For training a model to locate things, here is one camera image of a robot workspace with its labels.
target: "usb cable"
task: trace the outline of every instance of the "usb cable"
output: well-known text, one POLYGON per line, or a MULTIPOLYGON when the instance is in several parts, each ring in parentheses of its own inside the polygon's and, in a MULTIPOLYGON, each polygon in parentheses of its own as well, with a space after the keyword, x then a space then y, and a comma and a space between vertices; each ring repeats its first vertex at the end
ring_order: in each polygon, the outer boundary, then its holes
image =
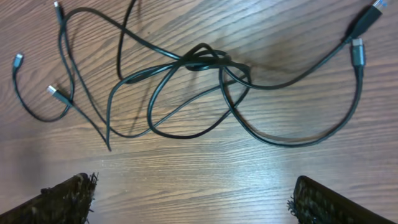
POLYGON ((58 34, 58 48, 60 51, 60 56, 61 59, 65 65, 65 68, 67 70, 69 79, 70 79, 70 92, 69 94, 67 93, 62 93, 61 91, 55 89, 53 86, 48 87, 48 92, 52 94, 55 98, 58 100, 62 101, 66 107, 64 111, 61 113, 60 116, 52 119, 43 119, 39 116, 37 116, 29 107, 25 104, 23 99, 21 98, 21 95, 18 90, 17 86, 17 72, 19 68, 22 65, 23 61, 23 55, 22 54, 17 54, 15 59, 14 59, 14 66, 12 69, 12 81, 14 84, 14 89, 17 95, 17 98, 21 102, 22 106, 26 109, 26 111, 32 115, 35 119, 39 121, 44 121, 44 122, 52 122, 52 121, 57 121, 61 118, 63 118, 68 110, 70 108, 74 108, 78 113, 80 113, 89 123, 93 125, 93 127, 96 129, 96 131, 99 133, 103 141, 105 142, 106 146, 108 147, 109 150, 111 150, 111 145, 110 145, 110 132, 113 132, 114 134, 117 134, 118 136, 124 137, 124 138, 138 138, 140 136, 143 136, 147 134, 150 131, 153 131, 154 133, 167 137, 167 138, 175 138, 175 139, 191 139, 191 138, 197 138, 200 137, 208 132, 210 132, 212 129, 216 128, 217 125, 219 125, 225 118, 227 118, 231 113, 233 116, 238 120, 238 122, 242 125, 242 127, 254 138, 258 139, 261 142, 264 142, 266 144, 270 144, 273 146, 279 146, 279 147, 305 147, 305 146, 311 146, 314 144, 318 144, 326 139, 328 139, 330 136, 334 135, 337 131, 339 131, 341 128, 344 127, 344 125, 351 119, 352 115, 354 115, 354 112, 356 110, 356 107, 359 103, 359 99, 361 98, 361 92, 362 92, 362 85, 363 85, 363 76, 364 76, 364 66, 366 64, 366 57, 365 57, 365 49, 364 49, 364 44, 363 40, 359 38, 360 35, 365 33, 372 24, 374 24, 379 17, 382 15, 382 11, 389 5, 389 2, 386 0, 378 0, 376 1, 372 6, 368 6, 363 12, 361 12, 358 17, 350 24, 348 27, 345 36, 342 38, 342 41, 340 42, 339 45, 337 45, 326 57, 322 58, 318 63, 316 63, 313 67, 308 69, 306 72, 302 73, 301 75, 297 76, 296 78, 285 82, 281 83, 278 85, 271 85, 271 86, 264 86, 264 85, 255 85, 251 81, 251 69, 245 64, 241 63, 236 63, 232 61, 232 58, 226 53, 221 50, 213 50, 209 45, 207 44, 199 44, 193 49, 191 49, 188 53, 186 53, 184 56, 179 56, 177 54, 174 54, 172 52, 169 52, 165 49, 162 49, 158 46, 155 46, 144 39, 140 38, 136 34, 132 33, 130 30, 126 29, 126 24, 127 20, 129 18, 129 15, 134 7, 136 0, 132 0, 129 7, 127 8, 126 15, 124 17, 123 24, 119 24, 116 21, 110 19, 108 16, 104 15, 103 13, 92 9, 92 8, 87 8, 87 7, 80 7, 77 9, 72 10, 69 12, 67 15, 64 15, 63 9, 59 2, 55 2, 55 11, 57 14, 57 19, 60 23, 60 30, 58 34), (82 12, 89 12, 92 14, 95 14, 96 16, 99 16, 103 18, 104 20, 108 21, 110 24, 114 25, 118 29, 121 30, 121 35, 120 35, 120 41, 119 41, 119 47, 118 47, 118 54, 117 54, 117 75, 120 79, 119 83, 115 85, 115 87, 111 90, 111 93, 109 94, 108 98, 108 105, 106 109, 106 117, 104 118, 103 115, 98 111, 97 107, 94 104, 93 98, 88 91, 88 88, 82 79, 80 75, 80 71, 77 67, 77 64, 73 58, 72 51, 69 46, 69 41, 68 41, 68 35, 67 35, 67 22, 70 20, 71 16, 82 13, 82 12), (140 44, 142 44, 145 47, 150 48, 151 50, 156 51, 159 54, 162 54, 166 57, 169 57, 171 59, 174 59, 174 62, 163 64, 163 65, 157 65, 154 67, 146 68, 141 71, 135 72, 133 74, 130 74, 126 77, 123 77, 121 74, 121 49, 123 47, 123 38, 124 35, 128 35, 129 37, 133 38, 140 44), (67 60, 65 57, 65 54, 62 49, 62 40, 65 41, 66 44, 66 50, 68 57, 70 59, 72 69, 75 72, 76 76, 78 77, 84 92, 86 93, 90 104, 92 105, 93 109, 95 110, 96 114, 99 116, 101 121, 106 125, 106 134, 102 134, 101 130, 99 127, 84 113, 82 110, 80 110, 73 102, 73 96, 75 93, 75 82, 71 73, 71 70, 68 67, 67 60), (313 73, 316 71, 318 68, 320 68, 322 65, 327 63, 333 56, 335 56, 346 44, 352 43, 351 46, 351 58, 352 58, 352 64, 355 72, 355 77, 356 77, 356 90, 353 98, 353 102, 351 104, 350 109, 346 113, 345 117, 334 127, 330 128, 324 134, 312 141, 304 141, 304 142, 278 142, 274 141, 271 139, 267 139, 264 136, 261 136, 258 134, 251 126, 250 124, 239 114, 238 111, 238 106, 239 104, 243 101, 247 93, 249 92, 250 89, 257 89, 257 90, 277 90, 281 88, 285 88, 287 86, 293 85, 294 83, 302 80, 305 78, 307 75, 313 73), (162 91, 163 87, 166 85, 166 83, 171 79, 171 77, 174 75, 174 73, 180 68, 180 67, 185 67, 186 69, 190 71, 202 71, 202 70, 208 70, 208 69, 217 69, 219 73, 219 85, 215 86, 213 88, 210 88, 209 90, 203 91, 202 93, 199 93, 198 95, 194 96, 193 98, 187 100, 185 103, 180 105, 178 108, 174 109, 171 113, 169 113, 167 116, 162 118, 160 121, 153 123, 152 121, 152 110, 155 104, 155 101, 162 91), (238 70, 242 71, 244 75, 241 77, 235 75, 229 67, 234 67, 237 68, 238 70), (159 74, 161 72, 167 72, 166 76, 160 81, 158 84, 157 88, 155 89, 152 97, 149 100, 149 105, 147 109, 147 123, 149 128, 139 134, 134 134, 134 135, 125 135, 122 133, 119 133, 117 130, 113 129, 110 125, 110 117, 111 117, 111 105, 112 105, 112 100, 114 94, 117 92, 117 90, 122 86, 122 85, 131 85, 138 83, 142 80, 145 80, 146 78, 152 77, 156 74, 159 74), (226 73, 228 74, 232 80, 226 82, 224 80, 223 74, 226 73), (227 94, 227 87, 234 84, 234 83, 240 83, 244 85, 245 91, 240 95, 237 101, 233 102, 230 96, 227 94), (175 113, 177 113, 179 110, 181 110, 184 106, 187 106, 189 103, 193 102, 194 100, 205 96, 213 91, 216 90, 221 90, 221 93, 225 99, 226 104, 228 105, 229 110, 226 111, 218 121, 216 121, 214 124, 212 124, 209 128, 205 129, 204 131, 201 131, 196 134, 188 135, 188 136, 181 136, 181 135, 174 135, 174 134, 169 134, 169 133, 164 133, 162 131, 159 131, 156 127, 166 121, 168 118, 173 116, 175 113))

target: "thin black cable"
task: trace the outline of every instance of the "thin black cable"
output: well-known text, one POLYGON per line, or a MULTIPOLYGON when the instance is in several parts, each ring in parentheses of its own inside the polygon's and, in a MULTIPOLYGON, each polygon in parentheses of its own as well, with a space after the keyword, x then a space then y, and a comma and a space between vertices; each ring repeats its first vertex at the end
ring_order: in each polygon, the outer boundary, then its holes
MULTIPOLYGON (((68 67, 67 64, 67 60, 65 58, 65 55, 63 53, 63 49, 62 49, 62 40, 65 41, 65 45, 66 45, 66 50, 67 50, 67 54, 69 56, 69 59, 72 63, 72 69, 73 71, 76 73, 76 76, 78 77, 79 81, 81 82, 81 85, 83 87, 84 92, 86 93, 90 104, 92 105, 93 109, 95 110, 96 114, 99 116, 99 118, 102 120, 102 122, 104 124, 106 124, 106 135, 105 137, 102 135, 99 127, 97 127, 97 125, 95 125, 94 122, 92 122, 91 119, 89 119, 89 117, 87 117, 86 114, 84 114, 84 112, 82 112, 80 109, 75 108, 77 110, 77 112, 81 113, 93 126, 94 128, 97 130, 97 132, 100 134, 100 136, 102 137, 103 141, 106 143, 107 147, 109 150, 111 150, 111 146, 110 146, 110 132, 112 131, 113 133, 124 137, 124 138, 137 138, 139 136, 143 136, 145 134, 147 134, 149 131, 153 131, 158 135, 167 137, 167 138, 176 138, 176 139, 190 139, 190 138, 197 138, 205 133, 208 133, 209 131, 211 131, 212 129, 216 128, 217 125, 219 125, 225 118, 228 117, 229 114, 233 114, 234 117, 239 121, 239 123, 241 123, 242 127, 249 133, 251 134, 254 138, 264 142, 264 143, 268 143, 274 146, 281 146, 281 147, 304 147, 304 146, 311 146, 317 143, 320 143, 321 141, 326 140, 327 138, 329 138, 331 135, 335 134, 338 130, 340 130, 348 121, 349 119, 352 117, 352 115, 355 112, 355 109, 358 105, 358 101, 360 99, 360 94, 361 94, 361 90, 362 90, 362 76, 363 76, 363 68, 356 68, 356 91, 355 91, 355 95, 354 95, 354 100, 353 100, 353 104, 351 105, 351 108, 349 109, 349 111, 347 112, 346 116, 343 118, 343 120, 341 120, 334 128, 331 128, 329 131, 327 131, 322 137, 314 140, 314 141, 307 141, 307 142, 300 142, 300 143, 295 143, 295 144, 285 144, 285 143, 278 143, 278 142, 274 142, 274 141, 270 141, 260 135, 258 135, 251 127, 249 124, 247 124, 247 122, 245 120, 243 120, 243 118, 241 117, 241 115, 239 114, 239 111, 237 109, 238 105, 240 104, 240 102, 243 101, 244 97, 247 95, 248 91, 253 88, 253 89, 258 89, 258 90, 275 90, 275 89, 279 89, 279 88, 284 88, 287 86, 290 86, 300 80, 302 80, 303 78, 305 78, 307 75, 313 73, 315 70, 317 70, 318 68, 320 68, 322 65, 324 65, 325 63, 327 63, 327 61, 329 61, 329 59, 331 59, 334 55, 336 55, 349 41, 351 41, 351 37, 347 36, 345 37, 341 43, 335 47, 327 56, 325 56, 324 58, 322 58, 318 63, 316 63, 313 67, 311 67, 309 70, 307 70, 306 72, 302 73, 301 75, 297 76, 296 78, 294 78, 293 80, 290 80, 288 82, 282 83, 282 84, 278 84, 278 85, 272 85, 272 86, 262 86, 262 85, 254 85, 251 82, 251 77, 250 77, 250 68, 247 65, 241 64, 241 63, 235 63, 231 60, 231 57, 220 50, 213 50, 209 45, 207 44, 199 44, 196 47, 194 47, 193 49, 191 49, 188 53, 186 53, 183 57, 174 54, 172 52, 169 52, 165 49, 162 49, 160 47, 157 47, 155 45, 152 45, 151 43, 143 40, 142 38, 138 37, 136 34, 132 33, 130 30, 126 29, 126 24, 128 21, 128 17, 134 7, 134 3, 136 0, 132 0, 126 15, 124 16, 124 20, 123 20, 123 24, 119 24, 116 21, 110 19, 108 16, 104 15, 103 13, 95 10, 95 9, 91 9, 91 8, 87 8, 87 7, 80 7, 77 9, 72 10, 71 12, 69 12, 65 18, 63 19, 62 23, 60 24, 60 30, 58 33, 58 48, 60 51, 60 56, 62 59, 62 62, 65 65, 65 68, 67 69, 67 73, 70 79, 70 103, 73 104, 73 96, 74 96, 74 80, 73 80, 73 76, 72 76, 72 72, 68 67), (115 87, 111 90, 111 93, 109 94, 109 98, 108 98, 108 105, 107 105, 107 109, 106 109, 106 119, 104 119, 101 115, 101 113, 98 111, 98 109, 96 108, 93 98, 83 80, 83 78, 80 75, 79 69, 77 67, 77 64, 75 63, 75 60, 73 58, 72 55, 72 51, 70 50, 70 46, 69 46, 69 42, 68 42, 68 37, 66 34, 67 31, 67 22, 69 21, 69 19, 78 13, 81 12, 90 12, 92 14, 95 14, 97 16, 100 16, 101 18, 103 18, 104 20, 108 21, 109 23, 111 23, 112 25, 116 26, 118 29, 121 30, 121 35, 120 35, 120 40, 119 40, 119 46, 118 46, 118 54, 116 56, 116 72, 117 75, 120 79, 119 83, 115 85, 115 87), (121 74, 121 51, 123 48, 123 38, 124 35, 127 34, 128 36, 130 36, 131 38, 133 38, 134 40, 136 40, 137 42, 139 42, 140 44, 142 44, 145 47, 148 47, 151 50, 154 50, 155 52, 158 52, 166 57, 170 57, 171 59, 174 59, 175 61, 172 63, 167 63, 164 65, 158 65, 158 66, 154 66, 151 68, 146 68, 143 69, 141 71, 135 72, 131 75, 128 75, 127 77, 123 78, 122 74, 121 74), (160 121, 156 122, 155 124, 153 124, 152 122, 152 110, 156 101, 156 98, 158 97, 158 95, 160 94, 161 90, 163 89, 163 87, 166 85, 166 83, 171 79, 171 77, 173 76, 173 74, 180 68, 180 67, 185 67, 188 70, 191 71, 202 71, 202 70, 208 70, 208 69, 217 69, 218 73, 219 73, 219 85, 215 86, 213 88, 210 88, 209 90, 203 91, 201 93, 199 93, 198 95, 192 97, 191 99, 187 100, 185 103, 183 103, 181 106, 177 107, 176 109, 174 109, 171 113, 169 113, 167 116, 165 116, 164 118, 162 118, 160 121), (238 77, 236 76, 228 67, 235 67, 238 70, 242 71, 244 73, 243 76, 238 77), (136 84, 142 80, 145 80, 146 78, 150 78, 156 74, 159 74, 161 72, 167 71, 168 73, 166 74, 166 76, 163 78, 163 80, 159 83, 159 85, 157 86, 157 88, 154 91, 154 94, 152 95, 150 101, 149 101, 149 105, 148 105, 148 109, 147 109, 147 122, 148 122, 148 126, 149 129, 139 133, 139 134, 134 134, 134 135, 125 135, 125 134, 121 134, 119 132, 117 132, 115 129, 113 129, 110 125, 110 117, 111 117, 111 105, 112 105, 112 99, 114 94, 117 92, 117 90, 124 84, 136 84), (233 80, 225 82, 224 78, 223 78, 223 74, 227 73, 233 80), (229 85, 232 85, 234 83, 240 83, 242 85, 245 86, 245 90, 243 91, 243 93, 240 95, 240 97, 238 98, 238 100, 234 103, 232 102, 232 99, 230 98, 230 96, 227 94, 227 89, 226 87, 229 85), (221 93, 229 107, 229 110, 226 111, 219 120, 217 120, 213 125, 211 125, 209 128, 205 129, 204 131, 201 131, 199 133, 196 134, 192 134, 189 136, 181 136, 181 135, 173 135, 173 134, 167 134, 167 133, 163 133, 162 131, 159 131, 156 127, 163 123, 164 121, 166 121, 168 118, 170 118, 171 116, 173 116, 175 113, 177 113, 179 110, 181 110, 184 106, 187 106, 189 103, 191 103, 192 101, 198 99, 199 97, 205 96, 206 94, 209 94, 217 89, 221 89, 221 93)), ((16 90, 17 93, 17 97, 20 99, 23 107, 28 111, 29 114, 31 114, 34 118, 36 118, 39 121, 45 121, 45 122, 50 122, 50 121, 56 121, 59 120, 60 118, 64 117, 65 114, 67 113, 69 106, 67 106, 64 110, 64 112, 61 114, 61 116, 59 118, 55 118, 55 119, 51 119, 51 120, 44 120, 40 117, 38 117, 36 114, 34 114, 27 106, 26 104, 23 102, 18 89, 17 89, 17 83, 16 83, 16 74, 17 74, 17 69, 13 70, 13 82, 14 82, 14 88, 16 90)))

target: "connector plug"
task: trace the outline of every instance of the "connector plug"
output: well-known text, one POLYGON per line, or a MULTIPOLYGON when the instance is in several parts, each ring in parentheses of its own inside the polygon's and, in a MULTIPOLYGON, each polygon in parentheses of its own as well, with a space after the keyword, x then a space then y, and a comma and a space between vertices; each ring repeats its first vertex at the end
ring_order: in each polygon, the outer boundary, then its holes
POLYGON ((63 18, 65 16, 65 13, 63 12, 62 6, 59 4, 58 1, 54 2, 54 7, 55 7, 55 13, 57 15, 58 23, 61 25, 63 22, 63 18))
POLYGON ((382 12, 387 8, 387 6, 390 6, 394 1, 395 0, 377 0, 376 2, 374 2, 373 7, 382 12))
POLYGON ((366 65, 365 48, 362 39, 353 40, 351 58, 354 67, 364 67, 366 65))
POLYGON ((60 91, 58 91, 56 88, 54 88, 53 86, 49 86, 47 87, 47 91, 54 96, 55 98, 57 98, 58 100, 60 100, 62 103, 65 103, 68 106, 72 106, 73 107, 73 103, 60 91))
POLYGON ((19 69, 22 66, 23 61, 24 61, 24 55, 22 55, 20 53, 15 55, 14 63, 13 63, 14 69, 19 69))

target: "metal connector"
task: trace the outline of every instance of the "metal connector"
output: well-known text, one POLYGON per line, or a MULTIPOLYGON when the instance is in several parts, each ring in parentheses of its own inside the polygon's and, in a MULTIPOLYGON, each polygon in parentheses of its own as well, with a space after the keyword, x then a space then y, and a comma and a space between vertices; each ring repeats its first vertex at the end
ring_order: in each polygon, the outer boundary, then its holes
POLYGON ((58 1, 55 1, 54 8, 55 8, 55 14, 57 15, 58 23, 62 25, 63 18, 65 17, 62 5, 58 1))
POLYGON ((366 65, 365 48, 362 39, 353 40, 351 57, 354 67, 363 67, 366 65))
POLYGON ((373 7, 382 12, 386 9, 387 6, 390 6, 393 2, 394 0, 377 0, 373 3, 373 7))
POLYGON ((47 87, 47 91, 48 91, 51 95, 54 95, 54 93, 57 91, 57 89, 50 85, 49 87, 47 87))
POLYGON ((14 68, 19 68, 22 65, 23 59, 24 59, 23 54, 18 53, 17 55, 15 55, 14 63, 12 64, 14 68))

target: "table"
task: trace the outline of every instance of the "table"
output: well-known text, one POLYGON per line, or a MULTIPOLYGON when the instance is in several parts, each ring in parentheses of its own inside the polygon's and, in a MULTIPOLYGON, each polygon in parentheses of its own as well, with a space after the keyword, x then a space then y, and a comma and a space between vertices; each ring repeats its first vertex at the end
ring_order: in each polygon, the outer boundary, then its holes
MULTIPOLYGON (((290 80, 342 38, 348 23, 371 1, 170 0, 139 1, 128 29, 182 55, 201 42, 252 67, 258 84, 290 80)), ((64 0, 65 10, 93 7, 119 22, 129 1, 64 0)), ((154 133, 137 139, 111 135, 113 152, 76 111, 40 123, 17 101, 12 59, 25 55, 21 93, 38 114, 56 116, 63 105, 45 89, 68 89, 58 52, 53 2, 0 3, 0 212, 79 172, 99 172, 91 223, 296 223, 287 211, 296 178, 307 175, 362 206, 398 222, 398 4, 363 35, 368 64, 363 97, 348 125, 312 147, 283 149, 253 139, 228 117, 191 140, 154 133)), ((73 53, 104 113, 116 76, 119 31, 92 14, 68 23, 73 53)), ((125 38, 122 69, 170 62, 125 38)), ((111 124, 123 133, 146 129, 147 102, 164 75, 124 86, 113 101, 111 124)), ((76 81, 75 103, 100 124, 76 81)), ((180 69, 159 96, 154 119, 218 83, 217 72, 180 69)), ((242 86, 231 87, 233 96, 242 86)), ((311 136, 343 117, 354 91, 349 48, 288 88, 251 90, 239 109, 258 130, 285 138, 311 136)), ((227 109, 216 91, 196 100, 159 129, 193 134, 227 109)))

